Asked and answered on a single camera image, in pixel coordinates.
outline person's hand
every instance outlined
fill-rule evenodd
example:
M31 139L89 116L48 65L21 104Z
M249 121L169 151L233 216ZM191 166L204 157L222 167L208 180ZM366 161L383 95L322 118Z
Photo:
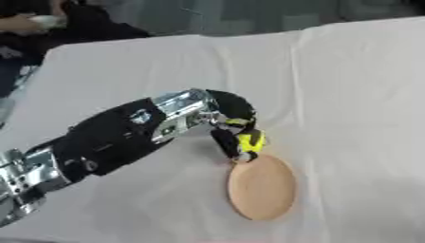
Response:
M8 29L19 35L31 35L46 33L43 26L29 18L35 16L32 13L21 13L7 19Z

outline round wooden disc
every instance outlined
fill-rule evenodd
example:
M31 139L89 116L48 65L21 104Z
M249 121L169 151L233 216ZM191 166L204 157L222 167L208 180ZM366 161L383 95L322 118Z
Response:
M229 196L234 208L253 220L274 219L286 213L295 198L295 178L285 163L260 155L231 171Z

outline cable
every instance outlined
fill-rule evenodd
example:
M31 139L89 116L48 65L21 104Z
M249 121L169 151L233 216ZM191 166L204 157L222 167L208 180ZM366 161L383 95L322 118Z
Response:
M178 9L182 10L182 11L189 12L192 15L197 15L200 18L200 29L199 29L199 31L203 32L205 30L204 13L197 11L197 10L194 10L194 9L189 9L189 8L184 7L183 1L184 0L178 1ZM176 30L176 31L173 31L173 32L163 32L163 33L154 32L154 34L157 35L157 36L166 36L166 35L191 34L191 33L189 32L188 29L181 29L181 30Z

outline black clothing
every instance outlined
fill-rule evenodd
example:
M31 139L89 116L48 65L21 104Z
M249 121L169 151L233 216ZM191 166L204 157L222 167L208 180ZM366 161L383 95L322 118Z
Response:
M50 14L48 0L0 0L0 16L35 12ZM151 35L127 24L112 22L108 13L100 8L79 5L67 1L63 10L68 18L66 28L53 29L45 35L19 36L13 33L0 34L0 46L23 52L32 60L41 63L47 51L63 44L146 38Z

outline black cover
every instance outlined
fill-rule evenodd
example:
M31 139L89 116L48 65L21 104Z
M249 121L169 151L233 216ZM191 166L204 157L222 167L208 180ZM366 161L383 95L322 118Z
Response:
M135 124L130 116L140 109L152 115L145 124ZM61 170L73 182L89 174L103 176L121 166L135 162L165 145L152 143L157 127L166 119L151 99L112 108L70 129L56 140L53 152ZM82 160L93 161L87 168Z
M255 110L244 98L223 91L207 90L217 101L220 113L230 119L250 121L255 116Z

